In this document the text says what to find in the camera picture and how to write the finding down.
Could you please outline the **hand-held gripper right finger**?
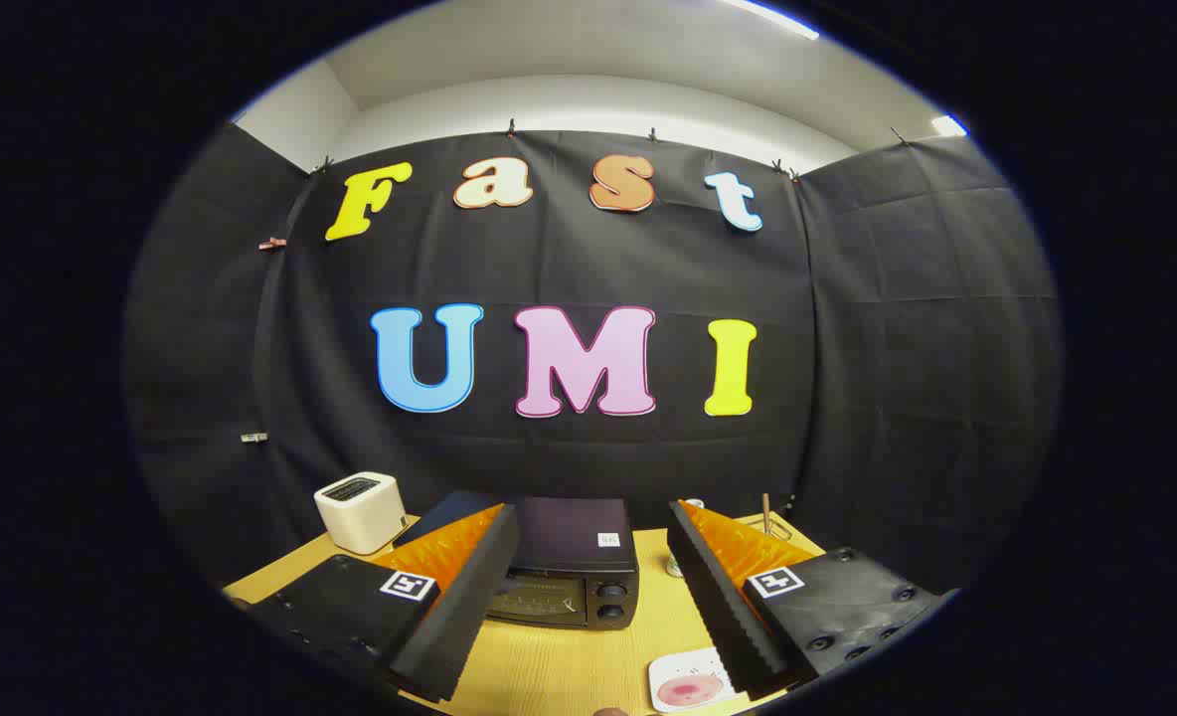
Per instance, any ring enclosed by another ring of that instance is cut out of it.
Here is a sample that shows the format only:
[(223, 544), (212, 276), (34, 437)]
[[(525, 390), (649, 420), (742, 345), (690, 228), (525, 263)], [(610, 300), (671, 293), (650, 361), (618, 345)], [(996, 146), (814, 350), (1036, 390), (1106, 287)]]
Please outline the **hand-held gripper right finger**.
[(731, 684), (751, 697), (840, 678), (956, 598), (862, 550), (812, 553), (687, 500), (669, 508), (670, 552)]

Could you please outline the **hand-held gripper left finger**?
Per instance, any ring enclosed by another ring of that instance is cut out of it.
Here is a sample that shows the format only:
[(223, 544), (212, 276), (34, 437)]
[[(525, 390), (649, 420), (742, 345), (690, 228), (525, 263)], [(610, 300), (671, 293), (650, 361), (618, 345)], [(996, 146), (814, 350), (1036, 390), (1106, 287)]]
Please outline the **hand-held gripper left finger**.
[(247, 614), (354, 683), (447, 701), (517, 545), (499, 503), (374, 559), (331, 556)]

